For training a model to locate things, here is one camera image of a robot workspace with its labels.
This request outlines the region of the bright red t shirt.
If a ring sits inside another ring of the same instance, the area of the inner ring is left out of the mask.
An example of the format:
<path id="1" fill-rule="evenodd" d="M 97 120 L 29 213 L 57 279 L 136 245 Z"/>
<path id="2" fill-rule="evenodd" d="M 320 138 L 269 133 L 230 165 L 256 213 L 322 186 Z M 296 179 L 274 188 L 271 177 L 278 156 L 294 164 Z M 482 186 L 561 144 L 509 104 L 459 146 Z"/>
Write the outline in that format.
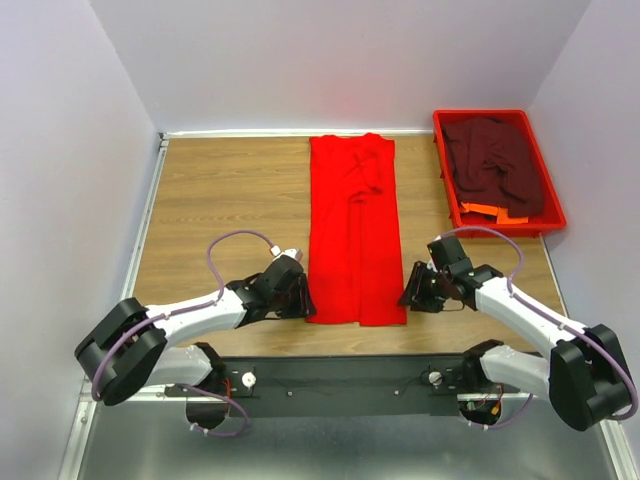
<path id="1" fill-rule="evenodd" d="M 394 141 L 313 137 L 310 182 L 311 322 L 406 324 Z"/>

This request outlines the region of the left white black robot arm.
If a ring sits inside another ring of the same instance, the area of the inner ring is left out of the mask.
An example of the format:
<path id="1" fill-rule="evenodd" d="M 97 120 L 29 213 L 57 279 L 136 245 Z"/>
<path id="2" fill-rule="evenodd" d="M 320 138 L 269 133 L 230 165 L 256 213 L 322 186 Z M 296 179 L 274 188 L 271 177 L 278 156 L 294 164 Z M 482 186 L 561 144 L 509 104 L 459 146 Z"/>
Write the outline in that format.
<path id="1" fill-rule="evenodd" d="M 119 301 L 76 347 L 91 381 L 91 396 L 118 405 L 147 386 L 182 383 L 201 395 L 222 380 L 210 348 L 187 347 L 205 334 L 272 319 L 315 314 L 298 249 L 275 256 L 268 267 L 209 295 L 167 305 Z"/>

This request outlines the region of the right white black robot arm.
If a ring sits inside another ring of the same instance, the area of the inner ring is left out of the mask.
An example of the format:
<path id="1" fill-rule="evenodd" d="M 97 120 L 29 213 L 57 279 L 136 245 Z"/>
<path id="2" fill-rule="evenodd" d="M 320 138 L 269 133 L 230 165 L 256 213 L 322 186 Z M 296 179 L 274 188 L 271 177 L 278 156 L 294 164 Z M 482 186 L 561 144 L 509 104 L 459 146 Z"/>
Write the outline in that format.
<path id="1" fill-rule="evenodd" d="M 513 275 L 474 265 L 452 233 L 438 236 L 427 249 L 430 260 L 414 264 L 399 305 L 439 313 L 447 301 L 458 301 L 500 321 L 534 348 L 522 353 L 486 340 L 465 351 L 451 373 L 431 371 L 433 386 L 450 384 L 464 393 L 514 387 L 547 401 L 577 431 L 638 412 L 639 392 L 612 329 L 571 320 L 517 288 Z"/>

